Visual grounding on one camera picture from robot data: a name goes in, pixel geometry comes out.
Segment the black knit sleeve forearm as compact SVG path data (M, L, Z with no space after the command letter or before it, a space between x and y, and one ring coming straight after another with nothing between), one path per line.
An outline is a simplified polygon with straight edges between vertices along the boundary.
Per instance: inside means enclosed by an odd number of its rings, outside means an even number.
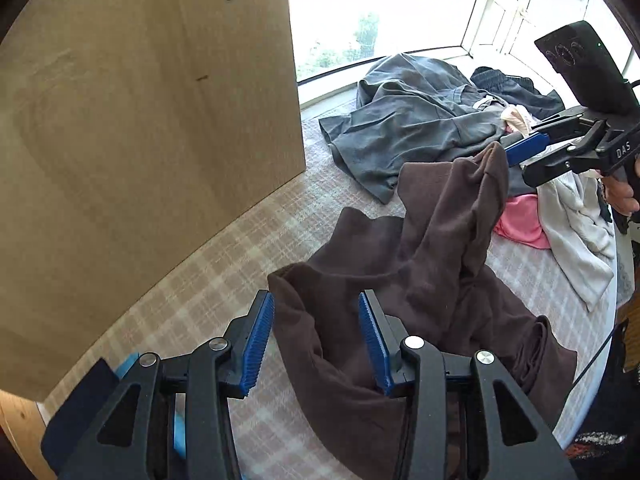
M616 326L597 395L565 451L579 479L640 479L639 369L624 369L627 327Z

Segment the right hand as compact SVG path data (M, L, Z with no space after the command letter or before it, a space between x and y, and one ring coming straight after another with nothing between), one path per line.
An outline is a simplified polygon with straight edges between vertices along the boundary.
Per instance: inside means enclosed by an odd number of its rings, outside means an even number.
M639 202L634 195L634 189L629 184L624 167L617 169L614 174L603 177L601 181L606 201L619 214L630 217L639 211Z

